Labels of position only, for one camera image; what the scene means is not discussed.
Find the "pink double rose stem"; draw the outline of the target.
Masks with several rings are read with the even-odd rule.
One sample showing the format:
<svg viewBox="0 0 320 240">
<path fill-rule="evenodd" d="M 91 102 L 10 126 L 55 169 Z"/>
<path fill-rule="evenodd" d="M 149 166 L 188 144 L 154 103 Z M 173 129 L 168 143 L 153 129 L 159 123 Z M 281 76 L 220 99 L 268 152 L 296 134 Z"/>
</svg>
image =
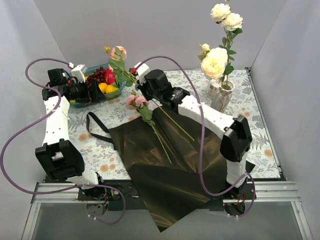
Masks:
<svg viewBox="0 0 320 240">
<path fill-rule="evenodd" d="M 165 149 L 165 146 L 160 138 L 160 135 L 158 134 L 155 128 L 156 123 L 152 120 L 153 111 L 150 110 L 149 102 L 146 100 L 146 98 L 142 95 L 138 95 L 134 90 L 132 90 L 131 94 L 127 97 L 126 105 L 129 108 L 134 108 L 141 115 L 142 120 L 145 123 L 147 123 L 149 126 L 151 126 L 153 133 L 156 135 L 157 139 L 159 140 L 161 147 L 164 150 L 169 163 L 172 164 L 169 154 Z"/>
</svg>

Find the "peach rose stem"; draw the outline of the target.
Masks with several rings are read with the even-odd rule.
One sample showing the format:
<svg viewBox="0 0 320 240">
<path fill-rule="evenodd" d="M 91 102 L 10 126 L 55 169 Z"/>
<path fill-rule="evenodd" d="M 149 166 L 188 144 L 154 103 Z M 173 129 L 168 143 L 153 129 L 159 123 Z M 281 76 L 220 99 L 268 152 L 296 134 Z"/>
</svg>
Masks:
<svg viewBox="0 0 320 240">
<path fill-rule="evenodd" d="M 129 82 L 136 87 L 139 83 L 135 77 L 136 69 L 133 67 L 127 70 L 125 67 L 125 59 L 127 57 L 126 49 L 122 46 L 115 46 L 114 48 L 106 46 L 104 52 L 110 56 L 108 60 L 110 70 L 112 70 L 121 81 Z M 178 104 L 182 103 L 182 99 L 190 95 L 188 91 L 180 87 L 173 87 L 168 81 L 166 74 L 160 69 L 150 70 L 144 78 L 146 82 L 155 85 L 154 99 L 151 101 L 157 100 L 163 107 L 172 111 L 177 110 Z"/>
</svg>

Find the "black paper cone wrapper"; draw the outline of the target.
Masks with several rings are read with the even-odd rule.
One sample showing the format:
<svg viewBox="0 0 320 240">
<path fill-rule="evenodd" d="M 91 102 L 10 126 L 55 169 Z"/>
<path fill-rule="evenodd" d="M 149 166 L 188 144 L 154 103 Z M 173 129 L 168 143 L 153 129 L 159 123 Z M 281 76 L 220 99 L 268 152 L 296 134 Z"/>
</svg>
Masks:
<svg viewBox="0 0 320 240">
<path fill-rule="evenodd" d="M 221 139 L 173 111 L 153 111 L 160 139 L 141 117 L 111 128 L 114 147 L 160 231 L 228 188 Z"/>
</svg>

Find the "white rose stem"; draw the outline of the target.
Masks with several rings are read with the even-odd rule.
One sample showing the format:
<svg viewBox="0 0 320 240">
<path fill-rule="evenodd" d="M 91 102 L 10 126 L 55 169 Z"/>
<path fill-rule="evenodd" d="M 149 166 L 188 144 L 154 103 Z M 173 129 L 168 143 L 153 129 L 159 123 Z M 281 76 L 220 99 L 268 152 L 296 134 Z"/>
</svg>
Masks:
<svg viewBox="0 0 320 240">
<path fill-rule="evenodd" d="M 225 90 L 230 90 L 227 68 L 231 67 L 227 49 L 223 47 L 210 48 L 207 43 L 200 44 L 201 54 L 198 58 L 201 60 L 200 67 L 208 80 L 215 80 Z"/>
</svg>

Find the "cream bud flower stem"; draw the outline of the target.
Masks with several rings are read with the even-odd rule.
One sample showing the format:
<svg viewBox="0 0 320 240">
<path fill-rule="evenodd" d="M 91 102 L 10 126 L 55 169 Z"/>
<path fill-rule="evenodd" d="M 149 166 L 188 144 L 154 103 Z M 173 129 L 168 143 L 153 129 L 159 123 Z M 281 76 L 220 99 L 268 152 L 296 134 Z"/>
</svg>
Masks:
<svg viewBox="0 0 320 240">
<path fill-rule="evenodd" d="M 243 33 L 242 27 L 244 19 L 240 14 L 232 12 L 230 0 L 225 0 L 225 3 L 215 4 L 210 11 L 210 17 L 213 22 L 220 25 L 225 32 L 225 36 L 222 38 L 222 45 L 219 47 L 226 50 L 227 62 L 223 76 L 219 79 L 219 83 L 221 86 L 226 86 L 226 90 L 229 90 L 230 87 L 227 87 L 227 83 L 229 81 L 229 74 L 234 70 L 232 61 L 235 60 L 233 55 L 236 54 L 236 52 L 232 50 L 232 46 L 235 37 Z"/>
</svg>

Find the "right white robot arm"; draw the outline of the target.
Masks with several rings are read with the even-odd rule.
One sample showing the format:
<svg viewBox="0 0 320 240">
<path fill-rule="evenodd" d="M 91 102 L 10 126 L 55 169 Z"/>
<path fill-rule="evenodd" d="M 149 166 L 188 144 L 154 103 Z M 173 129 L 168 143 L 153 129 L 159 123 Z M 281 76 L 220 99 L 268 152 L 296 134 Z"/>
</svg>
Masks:
<svg viewBox="0 0 320 240">
<path fill-rule="evenodd" d="M 166 109 L 202 124 L 221 139 L 220 153 L 226 159 L 228 185 L 220 194 L 227 194 L 232 199 L 243 195 L 247 183 L 246 158 L 252 142 L 248 120 L 242 115 L 232 117 L 200 103 L 189 91 L 173 87 L 160 69 L 134 67 L 131 72 L 137 79 L 136 88 L 146 100 L 159 101 Z"/>
</svg>

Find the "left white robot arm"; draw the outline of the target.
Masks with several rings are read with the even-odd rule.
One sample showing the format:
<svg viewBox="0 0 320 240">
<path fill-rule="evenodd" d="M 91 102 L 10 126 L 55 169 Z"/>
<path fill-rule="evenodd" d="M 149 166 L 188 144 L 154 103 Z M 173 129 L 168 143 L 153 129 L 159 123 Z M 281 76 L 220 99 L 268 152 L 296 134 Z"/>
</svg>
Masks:
<svg viewBox="0 0 320 240">
<path fill-rule="evenodd" d="M 86 71 L 84 64 L 74 67 L 70 74 L 62 68 L 48 70 L 49 83 L 42 90 L 42 98 L 50 116 L 42 146 L 36 148 L 35 156 L 51 180 L 70 181 L 83 190 L 89 189 L 95 200 L 101 200 L 107 193 L 101 176 L 85 166 L 81 153 L 69 138 L 70 103 L 101 103 L 107 99 L 96 80 L 88 86 Z"/>
</svg>

